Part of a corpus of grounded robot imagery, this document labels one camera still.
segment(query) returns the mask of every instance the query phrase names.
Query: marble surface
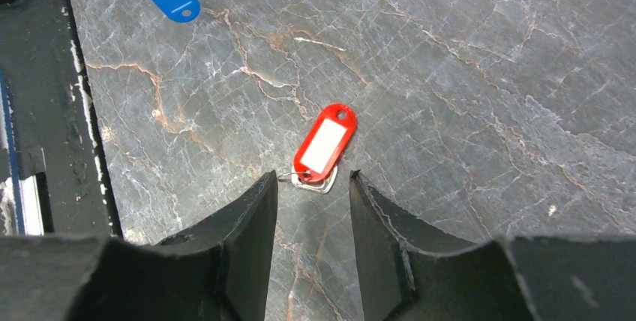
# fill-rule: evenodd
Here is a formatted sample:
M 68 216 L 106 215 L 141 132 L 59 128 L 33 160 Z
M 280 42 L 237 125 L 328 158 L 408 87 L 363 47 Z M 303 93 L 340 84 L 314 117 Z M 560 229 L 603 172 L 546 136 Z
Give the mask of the marble surface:
M 314 118 L 358 131 L 331 193 L 281 185 L 267 320 L 361 320 L 348 172 L 431 224 L 636 230 L 636 0 L 72 0 L 127 240 L 286 172 Z

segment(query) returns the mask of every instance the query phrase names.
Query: white label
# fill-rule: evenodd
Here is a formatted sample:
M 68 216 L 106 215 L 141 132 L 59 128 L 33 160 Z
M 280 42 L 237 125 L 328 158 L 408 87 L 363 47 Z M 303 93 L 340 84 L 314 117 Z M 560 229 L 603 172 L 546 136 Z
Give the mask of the white label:
M 329 159 L 342 140 L 347 129 L 332 120 L 325 118 L 318 132 L 313 135 L 309 147 L 305 150 L 300 163 L 315 173 L 323 173 Z

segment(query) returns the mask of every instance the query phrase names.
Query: blank white label insert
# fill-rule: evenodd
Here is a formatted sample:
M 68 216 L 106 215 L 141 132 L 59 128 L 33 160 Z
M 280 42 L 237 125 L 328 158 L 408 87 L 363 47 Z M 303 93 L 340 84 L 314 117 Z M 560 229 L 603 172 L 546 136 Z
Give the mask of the blank white label insert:
M 316 173 L 323 173 L 329 158 L 334 154 L 336 147 L 338 147 L 346 132 L 347 129 L 345 127 L 325 118 L 320 127 L 318 127 L 316 134 L 313 135 L 313 139 L 302 155 L 300 163 Z

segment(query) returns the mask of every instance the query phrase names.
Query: stone tabletop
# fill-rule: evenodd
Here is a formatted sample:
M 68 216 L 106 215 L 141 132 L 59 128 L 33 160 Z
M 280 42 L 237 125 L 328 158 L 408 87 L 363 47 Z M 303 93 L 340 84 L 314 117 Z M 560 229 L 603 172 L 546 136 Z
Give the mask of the stone tabletop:
M 280 189 L 267 320 L 361 320 L 348 173 L 446 232 L 636 230 L 636 0 L 72 0 L 125 238 L 358 130 L 327 195 Z

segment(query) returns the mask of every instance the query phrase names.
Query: red key tag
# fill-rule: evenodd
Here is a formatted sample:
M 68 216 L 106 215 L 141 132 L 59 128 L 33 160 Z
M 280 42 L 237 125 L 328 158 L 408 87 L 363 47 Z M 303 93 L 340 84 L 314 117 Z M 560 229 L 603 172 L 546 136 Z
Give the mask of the red key tag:
M 358 119 L 348 106 L 325 107 L 294 156 L 298 177 L 311 184 L 325 181 L 356 131 Z

